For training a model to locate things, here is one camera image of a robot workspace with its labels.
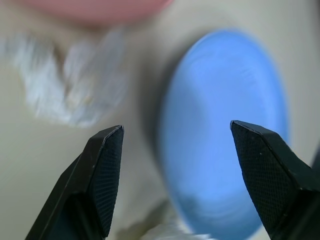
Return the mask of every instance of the blue oval object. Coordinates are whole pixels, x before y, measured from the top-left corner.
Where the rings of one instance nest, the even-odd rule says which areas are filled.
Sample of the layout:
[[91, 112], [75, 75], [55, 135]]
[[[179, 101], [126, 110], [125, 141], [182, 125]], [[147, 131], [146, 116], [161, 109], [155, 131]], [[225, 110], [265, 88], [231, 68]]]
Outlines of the blue oval object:
[[244, 240], [261, 220], [242, 178], [231, 120], [289, 140], [271, 59], [246, 34], [220, 30], [199, 40], [177, 67], [159, 119], [158, 152], [170, 197], [194, 233]]

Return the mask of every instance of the blurred pink shape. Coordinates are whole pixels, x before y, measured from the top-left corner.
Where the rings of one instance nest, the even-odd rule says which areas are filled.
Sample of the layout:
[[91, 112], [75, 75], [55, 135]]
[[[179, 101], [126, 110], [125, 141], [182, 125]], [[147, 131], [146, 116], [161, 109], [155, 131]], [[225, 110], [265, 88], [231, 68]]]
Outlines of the blurred pink shape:
[[33, 8], [86, 25], [137, 21], [173, 0], [18, 0]]

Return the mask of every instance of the textured black surface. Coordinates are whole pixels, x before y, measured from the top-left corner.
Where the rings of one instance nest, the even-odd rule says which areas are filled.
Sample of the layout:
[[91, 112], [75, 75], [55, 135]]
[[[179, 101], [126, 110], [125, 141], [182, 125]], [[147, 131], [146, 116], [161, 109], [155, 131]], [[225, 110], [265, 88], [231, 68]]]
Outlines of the textured black surface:
[[242, 176], [268, 233], [288, 208], [293, 183], [260, 135], [232, 126]]
[[97, 210], [104, 237], [109, 234], [117, 199], [122, 139], [121, 132], [107, 139], [88, 190]]

